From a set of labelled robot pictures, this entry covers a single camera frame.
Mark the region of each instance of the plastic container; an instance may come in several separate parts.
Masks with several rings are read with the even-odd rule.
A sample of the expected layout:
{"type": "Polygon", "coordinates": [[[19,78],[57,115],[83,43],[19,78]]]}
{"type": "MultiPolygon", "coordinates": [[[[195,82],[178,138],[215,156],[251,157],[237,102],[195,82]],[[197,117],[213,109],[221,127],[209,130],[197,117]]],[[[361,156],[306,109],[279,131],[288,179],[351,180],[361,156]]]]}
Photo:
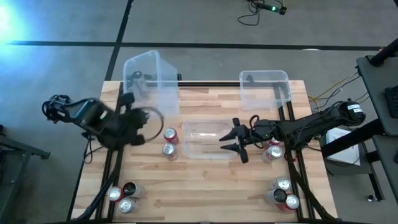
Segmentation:
{"type": "Polygon", "coordinates": [[[183,122],[182,154],[190,159],[232,159],[237,152],[220,149],[235,140],[218,140],[232,130],[232,120],[191,120],[183,122]]]}
{"type": "Polygon", "coordinates": [[[289,78],[282,70],[239,74],[242,109],[278,108],[292,99],[289,78]]]}
{"type": "Polygon", "coordinates": [[[153,106],[165,116],[180,114],[177,69],[163,60],[157,50],[124,63],[123,90],[133,92],[134,107],[153,106]]]}

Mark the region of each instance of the silver can top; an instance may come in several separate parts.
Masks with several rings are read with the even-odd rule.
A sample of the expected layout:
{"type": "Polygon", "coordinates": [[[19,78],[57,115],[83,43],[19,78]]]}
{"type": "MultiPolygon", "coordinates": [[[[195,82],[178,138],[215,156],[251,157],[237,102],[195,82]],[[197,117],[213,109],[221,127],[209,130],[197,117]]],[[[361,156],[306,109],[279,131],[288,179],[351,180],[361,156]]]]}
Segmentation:
{"type": "Polygon", "coordinates": [[[276,144],[279,144],[279,143],[280,143],[280,141],[276,140],[274,137],[272,137],[271,141],[272,141],[273,143],[276,143],[276,144]]]}
{"type": "Polygon", "coordinates": [[[286,206],[288,206],[290,209],[296,209],[300,205],[299,198],[296,195],[288,195],[286,197],[286,206]]]}
{"type": "Polygon", "coordinates": [[[166,129],[166,131],[164,132],[164,136],[166,137],[166,138],[172,138],[172,137],[174,137],[175,136],[175,130],[174,130],[174,128],[167,128],[166,129]]]}
{"type": "Polygon", "coordinates": [[[282,157],[282,149],[279,146],[271,146],[269,149],[269,154],[275,158],[282,157]]]}
{"type": "Polygon", "coordinates": [[[122,195],[122,189],[120,187],[111,187],[108,196],[111,201],[116,201],[122,195]]]}
{"type": "Polygon", "coordinates": [[[129,213],[133,209],[133,199],[125,197],[119,202],[119,210],[121,213],[129,213]]]}
{"type": "Polygon", "coordinates": [[[172,155],[175,152],[176,148],[173,144],[167,143],[163,146],[162,152],[165,155],[172,155]]]}
{"type": "Polygon", "coordinates": [[[284,191],[288,191],[291,188],[290,180],[286,177],[279,177],[277,183],[278,187],[284,191]]]}

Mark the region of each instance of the cable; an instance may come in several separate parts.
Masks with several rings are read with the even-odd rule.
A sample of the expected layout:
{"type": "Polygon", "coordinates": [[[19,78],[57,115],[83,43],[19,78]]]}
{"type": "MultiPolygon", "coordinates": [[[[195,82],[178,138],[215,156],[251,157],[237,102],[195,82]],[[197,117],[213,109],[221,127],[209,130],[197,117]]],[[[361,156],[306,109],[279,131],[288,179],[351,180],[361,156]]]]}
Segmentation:
{"type": "Polygon", "coordinates": [[[344,82],[344,81],[347,80],[347,79],[348,79],[348,77],[347,77],[347,78],[344,78],[344,79],[342,79],[342,80],[340,80],[338,83],[334,84],[333,86],[331,86],[329,89],[327,89],[326,91],[324,91],[324,92],[321,93],[320,95],[314,97],[314,99],[317,100],[319,97],[323,96],[325,93],[329,92],[332,88],[334,88],[335,86],[339,85],[340,83],[344,82]]]}
{"type": "Polygon", "coordinates": [[[361,103],[365,102],[367,99],[369,99],[369,97],[370,97],[370,96],[366,97],[366,99],[365,99],[365,100],[363,100],[363,101],[359,102],[358,104],[361,104],[361,103]]]}
{"type": "Polygon", "coordinates": [[[317,111],[319,112],[319,106],[318,106],[317,100],[312,96],[308,96],[308,97],[315,103],[315,106],[317,106],[317,111]]]}
{"type": "Polygon", "coordinates": [[[359,99],[361,99],[361,98],[363,98],[364,96],[366,96],[366,94],[368,94],[368,93],[366,92],[364,95],[362,95],[362,96],[359,97],[358,99],[354,100],[354,102],[357,102],[359,99]]]}
{"type": "Polygon", "coordinates": [[[311,146],[309,146],[308,144],[305,145],[305,147],[307,147],[307,148],[309,148],[309,149],[312,149],[312,150],[315,150],[315,151],[321,151],[321,149],[317,149],[317,148],[311,147],[311,146]]]}
{"type": "MultiPolygon", "coordinates": [[[[253,130],[253,124],[252,124],[252,123],[253,123],[254,118],[257,118],[256,121],[258,121],[258,120],[260,119],[260,117],[259,117],[258,115],[253,115],[253,116],[250,118],[250,120],[249,120],[250,130],[253,130]]],[[[264,143],[263,143],[260,139],[254,137],[254,136],[252,135],[252,132],[251,132],[251,131],[249,132],[249,135],[250,135],[251,140],[253,141],[254,146],[256,146],[256,147],[259,148],[259,149],[264,149],[264,148],[265,148],[264,143]],[[258,145],[257,145],[257,142],[256,142],[255,140],[257,140],[257,142],[260,142],[260,143],[261,143],[261,146],[258,146],[258,145]]]]}
{"type": "MultiPolygon", "coordinates": [[[[352,75],[349,76],[349,78],[351,78],[351,77],[352,77],[353,75],[355,75],[356,73],[357,73],[357,72],[354,72],[352,75]]],[[[322,108],[322,107],[326,106],[326,105],[328,104],[330,98],[336,96],[336,95],[341,91],[341,89],[342,89],[344,86],[350,84],[351,82],[353,82],[353,81],[355,81],[355,80],[357,80],[357,79],[359,79],[359,78],[360,78],[360,76],[354,78],[353,80],[351,80],[351,81],[349,81],[349,82],[347,82],[347,81],[348,81],[348,79],[347,79],[339,88],[335,89],[334,92],[331,93],[331,95],[326,99],[326,102],[325,102],[322,106],[320,106],[320,107],[318,107],[318,108],[316,108],[316,109],[319,109],[319,108],[322,108]]]]}
{"type": "Polygon", "coordinates": [[[156,108],[154,108],[152,106],[145,106],[145,107],[141,107],[140,109],[149,110],[149,111],[155,112],[159,116],[159,119],[160,119],[160,122],[161,122],[160,129],[155,134],[155,136],[153,136],[151,138],[147,138],[145,140],[145,142],[150,142],[150,141],[154,140],[157,136],[159,136],[161,134],[161,132],[163,130],[163,127],[164,127],[164,116],[162,115],[162,113],[158,109],[156,109],[156,108]]]}
{"type": "Polygon", "coordinates": [[[297,139],[296,139],[296,141],[294,142],[294,146],[296,146],[297,143],[299,142],[301,133],[303,132],[303,130],[304,130],[305,128],[309,128],[309,125],[310,125],[312,122],[314,122],[314,121],[316,121],[316,120],[318,120],[318,119],[323,118],[323,117],[326,116],[326,115],[331,111],[331,109],[333,109],[337,104],[339,104],[339,105],[337,105],[336,107],[339,107],[340,104],[342,104],[342,103],[343,103],[343,101],[337,101],[337,102],[333,103],[333,104],[329,107],[328,111],[325,112],[325,114],[321,115],[319,118],[315,118],[315,119],[313,119],[312,121],[308,122],[308,123],[300,130],[300,132],[298,133],[297,139]]]}
{"type": "Polygon", "coordinates": [[[102,148],[104,148],[104,146],[100,146],[100,147],[98,147],[98,148],[96,148],[96,149],[94,149],[93,150],[93,148],[91,147],[91,141],[93,140],[93,138],[91,137],[91,135],[89,134],[88,135],[88,140],[87,140],[87,145],[86,145],[86,149],[85,149],[85,155],[84,155],[84,157],[83,157],[83,160],[84,160],[84,162],[85,162],[85,164],[91,164],[92,162],[93,162],[93,153],[94,152],[96,152],[96,151],[98,151],[98,150],[100,150],[100,149],[102,149],[102,148]],[[87,156],[89,156],[90,155],[90,161],[86,161],[86,158],[87,158],[87,156]]]}
{"type": "Polygon", "coordinates": [[[261,8],[257,7],[256,4],[259,3],[259,2],[265,4],[264,0],[250,0],[250,1],[248,2],[248,8],[249,8],[249,10],[250,10],[253,14],[248,14],[248,15],[239,16],[239,17],[238,17],[238,22],[241,23],[241,24],[243,24],[243,25],[246,25],[246,26],[256,26],[256,25],[258,25],[259,22],[260,22],[260,10],[261,10],[261,8]],[[245,22],[242,22],[242,21],[241,21],[242,18],[244,18],[244,17],[251,17],[251,16],[257,16],[257,22],[256,22],[255,24],[248,24],[248,23],[245,23],[245,22]]]}

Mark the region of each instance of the yellow cable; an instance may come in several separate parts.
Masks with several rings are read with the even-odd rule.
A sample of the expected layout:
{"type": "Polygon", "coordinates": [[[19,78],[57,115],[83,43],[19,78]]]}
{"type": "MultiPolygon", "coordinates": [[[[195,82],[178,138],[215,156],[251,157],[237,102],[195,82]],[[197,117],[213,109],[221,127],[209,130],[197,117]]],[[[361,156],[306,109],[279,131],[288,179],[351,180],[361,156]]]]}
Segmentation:
{"type": "Polygon", "coordinates": [[[343,80],[340,80],[338,83],[334,84],[333,86],[331,86],[329,89],[327,89],[327,91],[324,91],[321,95],[314,97],[313,99],[316,100],[319,97],[323,96],[325,93],[329,92],[332,88],[334,88],[335,86],[339,85],[340,83],[344,82],[345,80],[347,80],[348,78],[345,78],[343,80]]]}
{"type": "Polygon", "coordinates": [[[317,106],[317,111],[319,112],[319,106],[318,106],[318,103],[317,103],[317,100],[314,98],[314,97],[312,97],[312,96],[308,96],[312,101],[314,101],[314,103],[315,103],[315,105],[317,106]]]}

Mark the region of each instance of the black floor stripe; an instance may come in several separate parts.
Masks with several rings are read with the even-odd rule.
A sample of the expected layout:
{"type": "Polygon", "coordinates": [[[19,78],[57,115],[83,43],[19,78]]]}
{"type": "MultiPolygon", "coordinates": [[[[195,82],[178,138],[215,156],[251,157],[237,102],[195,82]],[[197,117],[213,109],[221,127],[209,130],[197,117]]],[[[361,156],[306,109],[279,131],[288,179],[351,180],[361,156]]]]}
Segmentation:
{"type": "Polygon", "coordinates": [[[348,50],[378,51],[382,46],[344,46],[344,45],[284,45],[284,44],[200,44],[200,43],[150,43],[122,42],[128,15],[123,19],[116,42],[79,41],[12,41],[8,45],[28,46],[71,46],[71,47],[150,47],[150,48],[199,48],[199,49],[268,49],[268,50],[348,50]]]}
{"type": "Polygon", "coordinates": [[[67,47],[114,47],[115,42],[80,42],[80,41],[20,41],[15,40],[7,45],[22,46],[67,46],[67,47]]]}
{"type": "Polygon", "coordinates": [[[118,38],[116,39],[115,47],[112,52],[111,60],[109,61],[108,69],[105,75],[105,81],[109,81],[112,79],[114,66],[116,64],[116,60],[118,59],[118,54],[121,46],[121,42],[123,41],[123,35],[126,31],[127,22],[129,20],[131,4],[134,0],[128,0],[126,10],[124,11],[122,23],[120,24],[120,29],[118,33],[118,38]]]}
{"type": "Polygon", "coordinates": [[[351,50],[378,51],[380,46],[333,46],[333,45],[274,45],[274,44],[199,44],[199,43],[121,43],[121,47],[165,47],[205,49],[269,49],[269,50],[351,50]]]}

